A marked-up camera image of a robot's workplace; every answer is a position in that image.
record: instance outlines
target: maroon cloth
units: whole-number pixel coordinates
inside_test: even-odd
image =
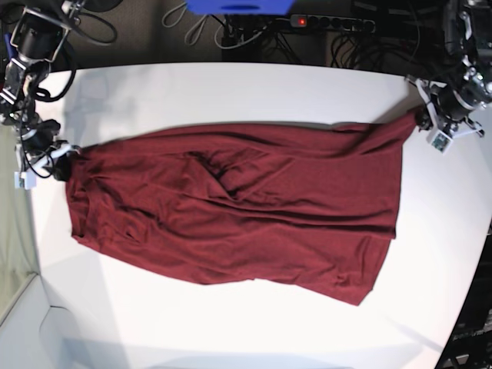
[[[72,235],[172,278],[262,278],[359,304],[395,237],[414,126],[200,125],[88,148],[66,187]]]

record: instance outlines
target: white tabletop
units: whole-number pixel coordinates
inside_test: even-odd
[[[67,77],[43,87],[53,95]],[[386,122],[418,102],[390,75],[174,64],[80,71],[64,100],[38,111],[84,146],[211,122]],[[74,314],[94,367],[432,368],[484,245],[492,174],[479,138],[442,156],[426,136],[404,145],[397,240],[359,307],[269,281],[200,286],[97,254],[71,239],[64,185],[47,180],[32,207],[50,302]]]

